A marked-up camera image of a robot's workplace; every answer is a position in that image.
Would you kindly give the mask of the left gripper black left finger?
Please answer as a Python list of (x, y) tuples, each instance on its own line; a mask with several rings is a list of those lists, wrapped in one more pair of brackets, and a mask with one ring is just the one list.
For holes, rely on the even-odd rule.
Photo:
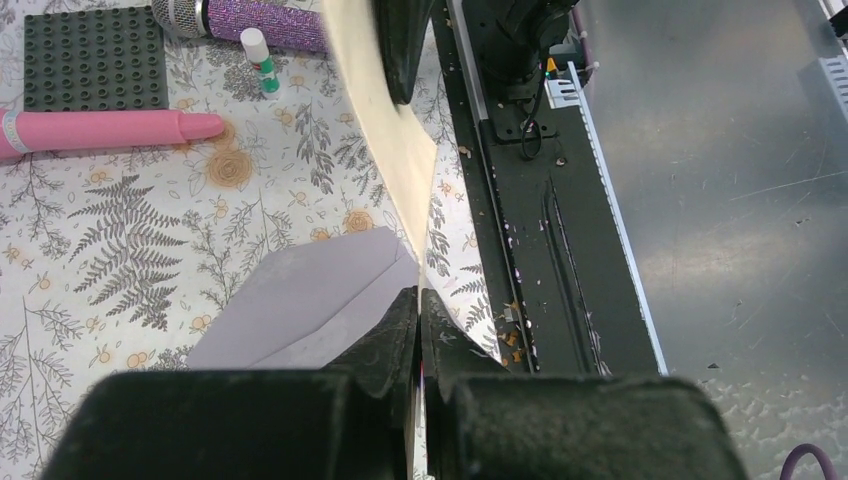
[(160, 370), (97, 383), (46, 479), (409, 479), (418, 292), (313, 370)]

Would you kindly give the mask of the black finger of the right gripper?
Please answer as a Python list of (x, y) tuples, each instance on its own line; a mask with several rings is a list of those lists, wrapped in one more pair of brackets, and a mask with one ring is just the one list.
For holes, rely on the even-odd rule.
[(412, 100), (433, 4), (433, 0), (371, 2), (383, 70), (396, 105)]

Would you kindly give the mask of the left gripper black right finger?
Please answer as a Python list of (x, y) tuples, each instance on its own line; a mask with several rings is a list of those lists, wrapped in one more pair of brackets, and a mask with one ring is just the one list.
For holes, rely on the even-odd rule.
[(508, 371), (420, 301), (429, 472), (438, 479), (742, 479), (719, 412), (666, 376)]

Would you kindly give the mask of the tan lined letter paper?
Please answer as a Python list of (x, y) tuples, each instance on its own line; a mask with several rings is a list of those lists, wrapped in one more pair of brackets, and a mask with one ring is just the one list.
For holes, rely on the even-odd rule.
[(408, 105), (390, 96), (368, 1), (325, 1), (325, 31), (369, 152), (417, 260), (425, 262), (438, 150)]

